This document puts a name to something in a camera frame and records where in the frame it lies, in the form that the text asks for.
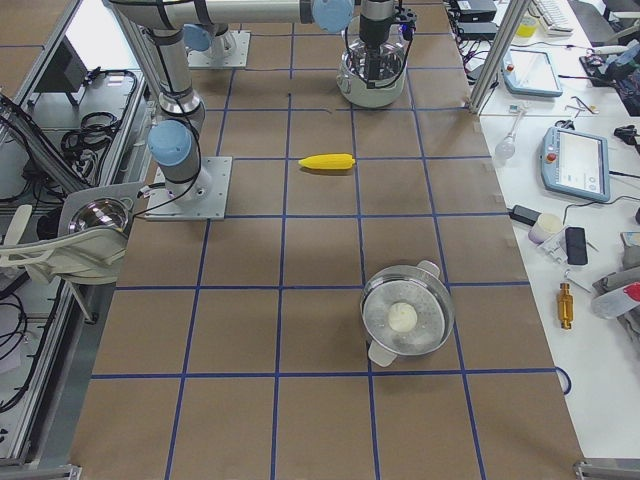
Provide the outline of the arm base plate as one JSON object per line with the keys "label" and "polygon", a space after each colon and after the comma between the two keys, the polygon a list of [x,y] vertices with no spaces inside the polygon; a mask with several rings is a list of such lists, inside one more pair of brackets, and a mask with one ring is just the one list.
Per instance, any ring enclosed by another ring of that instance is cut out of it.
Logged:
{"label": "arm base plate", "polygon": [[189,183],[169,182],[149,193],[143,217],[150,221],[223,220],[226,214],[233,159],[227,156],[203,157],[199,176]]}
{"label": "arm base plate", "polygon": [[227,30],[221,35],[191,26],[184,30],[188,64],[191,69],[245,68],[251,32]]}

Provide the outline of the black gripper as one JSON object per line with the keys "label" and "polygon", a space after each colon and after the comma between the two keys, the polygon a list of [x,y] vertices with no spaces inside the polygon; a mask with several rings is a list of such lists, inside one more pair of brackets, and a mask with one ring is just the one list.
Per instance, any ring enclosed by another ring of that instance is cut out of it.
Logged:
{"label": "black gripper", "polygon": [[415,27],[416,14],[401,1],[362,0],[360,3],[359,39],[366,45],[363,76],[368,89],[377,89],[380,76],[380,46],[389,38],[393,25]]}

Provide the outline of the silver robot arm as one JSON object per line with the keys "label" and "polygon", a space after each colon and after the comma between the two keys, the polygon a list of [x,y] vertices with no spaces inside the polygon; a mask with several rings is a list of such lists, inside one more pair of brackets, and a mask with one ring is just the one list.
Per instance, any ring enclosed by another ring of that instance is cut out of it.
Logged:
{"label": "silver robot arm", "polygon": [[169,17],[165,1],[111,1],[118,22],[154,97],[157,123],[147,147],[164,175],[171,202],[198,197],[202,176],[199,136],[204,103],[193,87],[184,41],[184,26]]}
{"label": "silver robot arm", "polygon": [[[356,5],[360,14],[354,15]],[[314,24],[344,41],[337,85],[351,102],[392,102],[404,86],[415,14],[396,1],[195,1],[184,20],[184,51],[224,58],[236,49],[230,20]]]}

